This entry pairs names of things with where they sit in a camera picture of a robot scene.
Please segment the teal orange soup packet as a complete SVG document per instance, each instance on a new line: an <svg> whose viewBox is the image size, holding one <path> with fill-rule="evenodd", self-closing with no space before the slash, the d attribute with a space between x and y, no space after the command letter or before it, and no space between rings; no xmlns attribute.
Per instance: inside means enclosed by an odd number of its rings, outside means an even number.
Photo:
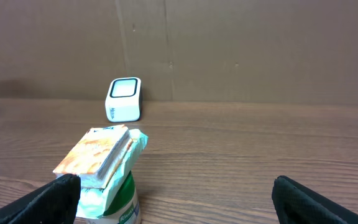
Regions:
<svg viewBox="0 0 358 224"><path fill-rule="evenodd" d="M115 125L91 128L64 157L53 173L81 179L76 216L97 219L109 208L126 177L147 145L139 129Z"/></svg>

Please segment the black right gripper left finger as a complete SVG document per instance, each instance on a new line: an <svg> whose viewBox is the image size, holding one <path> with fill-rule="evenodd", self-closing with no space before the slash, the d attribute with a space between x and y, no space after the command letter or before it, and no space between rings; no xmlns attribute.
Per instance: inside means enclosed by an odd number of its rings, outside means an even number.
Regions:
<svg viewBox="0 0 358 224"><path fill-rule="evenodd" d="M0 224L73 224L81 179L65 174L0 208Z"/></svg>

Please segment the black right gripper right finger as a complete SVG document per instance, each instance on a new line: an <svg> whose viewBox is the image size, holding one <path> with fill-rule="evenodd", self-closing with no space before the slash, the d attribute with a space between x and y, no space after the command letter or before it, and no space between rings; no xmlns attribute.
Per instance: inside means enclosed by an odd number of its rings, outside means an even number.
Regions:
<svg viewBox="0 0 358 224"><path fill-rule="evenodd" d="M272 200L280 224L358 224L358 214L281 175Z"/></svg>

